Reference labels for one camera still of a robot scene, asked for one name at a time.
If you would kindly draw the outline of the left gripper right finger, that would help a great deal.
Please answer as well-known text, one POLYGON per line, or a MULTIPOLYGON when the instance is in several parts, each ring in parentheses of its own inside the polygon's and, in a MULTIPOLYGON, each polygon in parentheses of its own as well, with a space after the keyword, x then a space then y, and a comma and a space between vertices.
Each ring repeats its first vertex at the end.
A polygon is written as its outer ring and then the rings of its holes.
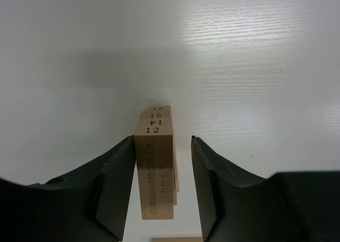
POLYGON ((204 241, 339 241, 339 172, 259 177, 191 139, 204 241))

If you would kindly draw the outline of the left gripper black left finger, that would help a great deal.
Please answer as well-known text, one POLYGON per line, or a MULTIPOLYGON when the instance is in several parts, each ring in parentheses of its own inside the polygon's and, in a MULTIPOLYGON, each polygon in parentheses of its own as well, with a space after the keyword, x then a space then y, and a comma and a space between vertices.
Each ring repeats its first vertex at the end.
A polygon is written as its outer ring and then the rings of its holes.
POLYGON ((133 137, 45 184, 1 180, 1 241, 122 241, 133 137))

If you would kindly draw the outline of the wood block eight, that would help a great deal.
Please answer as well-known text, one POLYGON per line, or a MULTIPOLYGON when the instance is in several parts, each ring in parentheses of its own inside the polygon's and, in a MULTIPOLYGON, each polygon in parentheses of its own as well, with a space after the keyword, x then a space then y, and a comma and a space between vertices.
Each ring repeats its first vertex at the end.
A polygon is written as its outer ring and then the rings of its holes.
POLYGON ((144 220, 174 218, 173 135, 160 125, 139 125, 134 132, 141 215, 144 220))

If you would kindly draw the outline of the wood block four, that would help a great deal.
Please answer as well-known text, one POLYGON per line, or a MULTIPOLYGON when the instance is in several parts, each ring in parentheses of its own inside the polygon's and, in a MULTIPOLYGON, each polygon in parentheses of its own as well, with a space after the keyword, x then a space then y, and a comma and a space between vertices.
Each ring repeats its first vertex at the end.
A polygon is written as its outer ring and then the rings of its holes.
POLYGON ((157 208, 173 206, 176 193, 172 120, 141 120, 136 128, 134 142, 141 201, 155 214, 157 208))

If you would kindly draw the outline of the wood block three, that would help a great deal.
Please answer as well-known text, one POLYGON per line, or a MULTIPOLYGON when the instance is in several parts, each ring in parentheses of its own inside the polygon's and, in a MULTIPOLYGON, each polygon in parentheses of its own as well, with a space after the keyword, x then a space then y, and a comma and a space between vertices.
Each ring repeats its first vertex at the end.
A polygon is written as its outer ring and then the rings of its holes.
POLYGON ((143 136, 172 136, 172 145, 174 139, 174 127, 172 118, 160 111, 143 111, 140 114, 136 133, 143 136))

